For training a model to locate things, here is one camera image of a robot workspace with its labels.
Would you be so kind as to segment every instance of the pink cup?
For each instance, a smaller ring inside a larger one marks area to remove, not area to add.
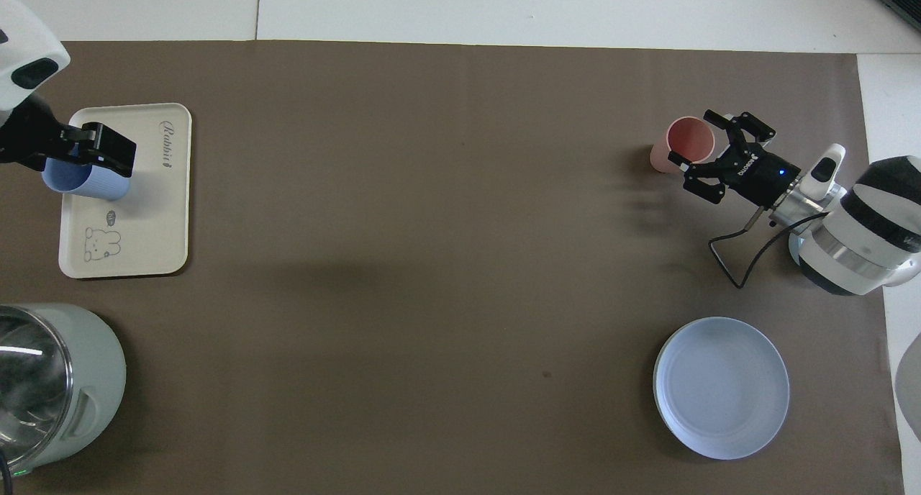
[[[668,151],[674,151],[692,163],[703,163],[713,153],[717,139],[703,119],[679,117],[668,125],[668,130],[649,152],[649,163],[661,173],[680,173],[681,168],[668,160]]]

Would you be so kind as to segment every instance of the pot handle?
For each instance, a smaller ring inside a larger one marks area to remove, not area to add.
[[[99,423],[99,403],[89,389],[80,389],[76,394],[76,409],[73,410],[73,420],[67,426],[60,438],[62,440],[80,439],[92,432]]]

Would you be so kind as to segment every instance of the round plate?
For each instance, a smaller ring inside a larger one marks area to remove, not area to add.
[[[770,443],[786,419],[790,383],[780,353],[745,322],[685,324],[655,361],[655,404],[694,452],[740,459]]]

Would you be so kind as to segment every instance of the power cord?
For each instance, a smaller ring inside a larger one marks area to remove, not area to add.
[[[13,474],[9,471],[9,465],[6,463],[6,455],[0,448],[0,473],[3,474],[3,492],[4,495],[13,495]]]
[[[777,240],[779,240],[782,236],[784,236],[787,233],[790,233],[793,229],[796,229],[796,227],[799,227],[800,225],[804,223],[812,222],[813,219],[819,219],[820,217],[828,216],[828,213],[819,213],[817,215],[812,215],[810,217],[804,217],[804,219],[799,220],[799,222],[796,222],[793,225],[790,225],[788,227],[784,227],[783,230],[781,230],[779,233],[776,233],[776,235],[774,235],[773,238],[768,240],[767,243],[764,243],[764,246],[760,249],[760,251],[758,251],[758,253],[754,255],[754,258],[751,259],[749,268],[746,270],[745,276],[743,276],[743,282],[740,283],[736,281],[736,278],[733,278],[732,273],[730,272],[730,269],[727,268],[726,263],[723,263],[723,259],[720,257],[720,254],[717,253],[717,249],[714,248],[713,245],[716,242],[722,242],[723,240],[729,240],[737,236],[741,236],[744,233],[748,232],[748,230],[751,228],[751,225],[754,224],[754,220],[756,220],[761,215],[762,212],[763,212],[763,209],[756,212],[756,215],[751,217],[751,220],[749,220],[749,223],[747,223],[746,226],[743,227],[742,230],[737,230],[737,232],[734,232],[732,234],[727,234],[725,236],[717,236],[716,238],[711,239],[707,243],[707,245],[710,246],[710,253],[713,255],[714,258],[717,259],[717,264],[720,265],[720,268],[723,270],[723,274],[726,274],[727,278],[729,278],[730,281],[732,281],[733,286],[736,286],[737,289],[741,289],[743,286],[745,286],[745,283],[748,281],[748,278],[751,275],[751,270],[754,269],[754,263],[757,263],[758,260],[761,258],[761,256],[764,254],[764,252],[766,252],[767,249],[769,249],[769,247],[773,245]]]

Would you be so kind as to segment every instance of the brown mat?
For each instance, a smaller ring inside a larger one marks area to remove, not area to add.
[[[193,239],[170,278],[57,268],[60,197],[0,168],[2,301],[69,301],[129,363],[111,427],[24,493],[899,493],[879,292],[832,297],[779,245],[744,291],[707,252],[753,206],[648,166],[681,115],[747,109],[801,167],[866,167],[852,55],[329,42],[69,43],[43,86],[194,116]],[[725,141],[720,135],[717,144]],[[742,270],[766,220],[724,245]],[[686,449],[652,370],[726,315],[791,404],[749,458]]]

